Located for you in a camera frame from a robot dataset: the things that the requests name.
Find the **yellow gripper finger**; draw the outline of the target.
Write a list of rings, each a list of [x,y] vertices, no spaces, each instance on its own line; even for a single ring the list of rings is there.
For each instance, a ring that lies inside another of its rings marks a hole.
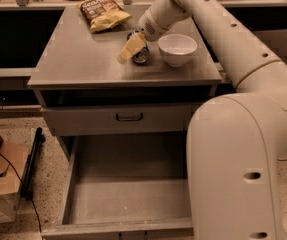
[[[124,64],[134,55],[139,53],[146,45],[145,36],[140,32],[134,32],[128,37],[124,47],[117,56],[117,61]]]

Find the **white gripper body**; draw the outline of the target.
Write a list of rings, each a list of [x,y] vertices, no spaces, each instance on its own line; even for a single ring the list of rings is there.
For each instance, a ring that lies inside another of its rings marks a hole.
[[[153,19],[150,9],[140,17],[138,26],[148,41],[156,41],[163,34],[163,29]]]

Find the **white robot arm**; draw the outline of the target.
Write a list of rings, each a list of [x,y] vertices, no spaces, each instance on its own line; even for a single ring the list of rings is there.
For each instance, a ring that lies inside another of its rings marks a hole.
[[[156,40],[190,15],[235,93],[191,118],[186,156],[196,240],[287,240],[277,159],[287,154],[287,65],[216,0],[156,0],[140,18]]]

